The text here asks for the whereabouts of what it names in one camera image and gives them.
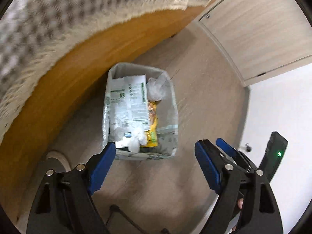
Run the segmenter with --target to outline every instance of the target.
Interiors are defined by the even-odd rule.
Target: yellow snack wrapper
[[[148,109],[149,109],[149,123],[151,129],[145,131],[147,137],[147,144],[145,146],[141,146],[143,148],[158,146],[156,134],[156,126],[157,126],[156,104],[154,102],[148,102]]]

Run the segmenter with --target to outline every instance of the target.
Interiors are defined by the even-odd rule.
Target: black device
[[[109,234],[93,204],[116,155],[114,143],[72,171],[48,170],[32,203],[27,234]]]
[[[235,233],[283,233],[280,212],[263,171],[244,153],[232,148],[221,138],[217,139],[216,144],[236,164],[209,140],[196,143],[195,156],[202,172],[209,187],[219,195],[201,234],[225,233],[240,194],[244,197],[244,203]]]
[[[272,132],[266,147],[266,153],[260,163],[259,169],[263,170],[270,182],[282,161],[288,141],[279,133]]]

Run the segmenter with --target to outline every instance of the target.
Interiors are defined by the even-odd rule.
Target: blue gripper pad
[[[218,138],[216,140],[216,145],[222,149],[228,156],[235,158],[236,157],[236,150],[228,145],[225,140],[222,138]]]
[[[195,156],[210,189],[221,192],[220,174],[200,142],[195,143]]]
[[[92,165],[93,169],[90,170],[90,183],[88,186],[88,191],[90,195],[97,190],[100,190],[104,179],[110,169],[113,160],[116,155],[116,147],[114,143],[108,143],[103,149],[102,153],[94,155],[90,158],[89,162],[95,162],[95,165]]]

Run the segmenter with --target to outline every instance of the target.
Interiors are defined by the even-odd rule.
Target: checkered blanket
[[[14,0],[0,21],[0,143],[38,80],[75,45],[133,17],[210,0]]]

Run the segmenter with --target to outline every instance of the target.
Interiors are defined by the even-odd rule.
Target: wooden bed frame
[[[157,11],[115,25],[77,45],[40,79],[0,145],[0,203],[13,222],[37,162],[75,110],[104,87],[101,76],[181,31],[204,9]]]

